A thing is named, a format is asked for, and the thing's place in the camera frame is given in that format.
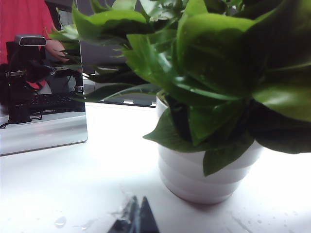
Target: water droplet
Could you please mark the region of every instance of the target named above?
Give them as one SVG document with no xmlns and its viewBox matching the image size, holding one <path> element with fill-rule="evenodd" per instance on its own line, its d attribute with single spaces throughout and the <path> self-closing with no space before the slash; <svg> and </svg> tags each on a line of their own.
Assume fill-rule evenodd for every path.
<svg viewBox="0 0 311 233">
<path fill-rule="evenodd" d="M 181 82 L 181 81 L 183 81 L 183 80 L 184 80 L 184 78 L 183 78 L 183 77 L 176 77 L 175 79 L 176 79 L 176 81 L 179 81 L 179 82 Z"/>
<path fill-rule="evenodd" d="M 58 218 L 56 221 L 55 221 L 55 226 L 57 227 L 57 228 L 62 228 L 62 227 L 64 227 L 64 225 L 66 224 L 66 222 L 67 222 L 67 219 L 64 217 L 64 216 L 62 216 L 62 217 L 60 217 L 60 218 Z"/>
<path fill-rule="evenodd" d="M 88 228 L 90 228 L 93 223 L 96 221 L 96 219 L 91 219 L 89 220 L 86 224 L 84 224 L 83 226 L 81 226 L 81 230 L 82 231 L 86 231 Z"/>
<path fill-rule="evenodd" d="M 242 227 L 243 230 L 245 230 L 245 233 L 253 233 L 250 229 L 248 229 L 247 226 L 245 226 L 245 225 L 242 223 L 241 219 L 239 219 L 239 218 L 233 216 L 232 211 L 231 211 L 230 214 L 231 214 L 232 219 L 233 219 L 234 221 L 236 221 L 236 223 L 238 223 L 238 224 Z"/>
</svg>

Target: pothos plant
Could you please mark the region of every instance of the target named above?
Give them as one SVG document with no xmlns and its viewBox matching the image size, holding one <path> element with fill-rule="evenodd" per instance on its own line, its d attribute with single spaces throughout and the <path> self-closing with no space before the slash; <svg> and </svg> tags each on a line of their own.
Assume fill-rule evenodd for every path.
<svg viewBox="0 0 311 233">
<path fill-rule="evenodd" d="M 85 101 L 157 92 L 169 108 L 144 138 L 176 151 L 205 151 L 206 176 L 254 140 L 285 153 L 311 152 L 310 0 L 91 4 L 91 16 L 73 5 L 79 39 L 119 45 L 149 83 L 111 83 Z M 105 74 L 90 78 L 104 82 Z"/>
</svg>

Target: white flower pot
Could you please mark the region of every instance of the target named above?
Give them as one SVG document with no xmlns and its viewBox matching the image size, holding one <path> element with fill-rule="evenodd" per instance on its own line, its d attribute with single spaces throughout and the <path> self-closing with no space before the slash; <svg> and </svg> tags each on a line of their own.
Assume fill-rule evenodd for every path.
<svg viewBox="0 0 311 233">
<path fill-rule="evenodd" d="M 160 116 L 166 105 L 157 100 L 156 108 Z M 181 153 L 159 145 L 160 176 L 168 189 L 182 199 L 202 204 L 219 203 L 238 188 L 262 149 L 261 145 L 254 142 L 239 159 L 205 177 L 204 151 Z"/>
</svg>

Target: white tabletop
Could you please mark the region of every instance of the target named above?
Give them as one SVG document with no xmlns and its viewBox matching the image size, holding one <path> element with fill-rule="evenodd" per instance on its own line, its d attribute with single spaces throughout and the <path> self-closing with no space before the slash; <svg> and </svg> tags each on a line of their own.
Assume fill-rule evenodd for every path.
<svg viewBox="0 0 311 233">
<path fill-rule="evenodd" d="M 131 195 L 162 233 L 311 232 L 311 154 L 264 150 L 228 200 L 198 205 L 164 186 L 141 138 L 155 109 L 89 104 L 86 117 L 85 143 L 0 157 L 1 233 L 105 233 Z"/>
</svg>

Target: webcam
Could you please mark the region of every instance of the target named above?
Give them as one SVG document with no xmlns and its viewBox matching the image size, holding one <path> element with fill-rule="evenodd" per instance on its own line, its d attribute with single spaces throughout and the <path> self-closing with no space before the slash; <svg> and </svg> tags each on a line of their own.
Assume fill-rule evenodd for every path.
<svg viewBox="0 0 311 233">
<path fill-rule="evenodd" d="M 45 46 L 47 41 L 42 35 L 20 34 L 15 36 L 15 43 L 20 46 Z"/>
</svg>

